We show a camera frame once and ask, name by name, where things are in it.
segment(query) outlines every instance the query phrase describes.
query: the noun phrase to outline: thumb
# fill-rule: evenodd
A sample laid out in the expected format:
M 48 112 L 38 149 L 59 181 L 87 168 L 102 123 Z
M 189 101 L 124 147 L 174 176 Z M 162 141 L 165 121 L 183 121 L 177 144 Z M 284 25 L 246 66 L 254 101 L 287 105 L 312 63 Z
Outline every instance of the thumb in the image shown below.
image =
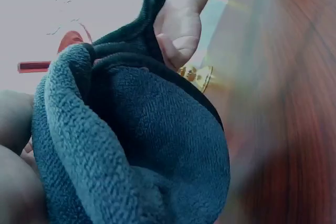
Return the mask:
M 181 53 L 177 50 L 172 40 L 166 34 L 159 34 L 156 39 L 160 46 L 164 63 L 170 69 L 177 71 L 180 67 L 178 60 L 181 57 Z

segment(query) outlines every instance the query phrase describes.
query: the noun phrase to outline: skin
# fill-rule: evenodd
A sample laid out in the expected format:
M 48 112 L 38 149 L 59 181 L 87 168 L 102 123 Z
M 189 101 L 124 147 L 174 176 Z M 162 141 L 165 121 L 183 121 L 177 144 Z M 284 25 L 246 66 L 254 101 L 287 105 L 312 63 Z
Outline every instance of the skin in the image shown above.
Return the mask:
M 0 92 L 0 223 L 47 223 L 31 148 L 33 96 Z

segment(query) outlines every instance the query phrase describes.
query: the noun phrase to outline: reddish wood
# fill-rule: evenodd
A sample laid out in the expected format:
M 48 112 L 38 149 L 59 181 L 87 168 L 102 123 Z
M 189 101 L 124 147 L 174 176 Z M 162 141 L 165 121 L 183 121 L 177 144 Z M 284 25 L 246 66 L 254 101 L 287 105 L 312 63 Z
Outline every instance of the reddish wood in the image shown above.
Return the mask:
M 232 171 L 220 223 L 336 223 L 336 0 L 229 0 L 208 55 Z
M 17 71 L 19 73 L 47 72 L 49 66 L 50 61 L 26 61 L 17 65 Z

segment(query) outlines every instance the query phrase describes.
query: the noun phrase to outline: finger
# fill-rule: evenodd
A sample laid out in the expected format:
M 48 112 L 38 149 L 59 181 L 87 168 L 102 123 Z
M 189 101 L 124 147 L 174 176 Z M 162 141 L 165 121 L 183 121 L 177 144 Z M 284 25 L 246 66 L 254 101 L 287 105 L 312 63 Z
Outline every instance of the finger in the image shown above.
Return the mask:
M 33 96 L 0 92 L 0 145 L 20 155 L 30 139 Z
M 159 34 L 157 35 L 156 39 L 157 43 L 160 46 L 164 63 L 170 69 L 177 71 L 178 67 L 176 67 L 173 62 L 174 59 L 179 57 L 180 52 L 176 49 L 176 47 L 173 45 L 172 41 L 167 35 Z

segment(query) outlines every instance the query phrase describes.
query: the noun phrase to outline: black fabric edge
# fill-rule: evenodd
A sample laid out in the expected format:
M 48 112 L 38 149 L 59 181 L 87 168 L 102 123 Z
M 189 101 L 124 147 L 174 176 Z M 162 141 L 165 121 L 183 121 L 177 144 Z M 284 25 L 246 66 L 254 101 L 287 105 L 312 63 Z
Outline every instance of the black fabric edge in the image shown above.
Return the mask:
M 155 59 L 150 57 L 144 57 L 142 55 L 137 54 L 115 54 L 110 57 L 105 58 L 100 64 L 94 66 L 92 74 L 101 74 L 104 71 L 102 69 L 108 71 L 111 68 L 116 68 L 119 66 L 123 67 L 146 67 L 148 68 L 153 74 L 160 76 L 161 78 L 169 81 L 181 89 L 183 89 L 187 94 L 193 97 L 197 102 L 199 102 L 202 106 L 204 106 L 218 121 L 220 126 L 223 128 L 223 124 L 221 118 L 215 107 L 212 103 L 208 100 L 208 98 L 203 95 L 194 85 L 192 85 L 189 81 L 184 79 L 178 73 L 174 72 L 173 70 L 169 69 L 165 64 L 158 62 Z

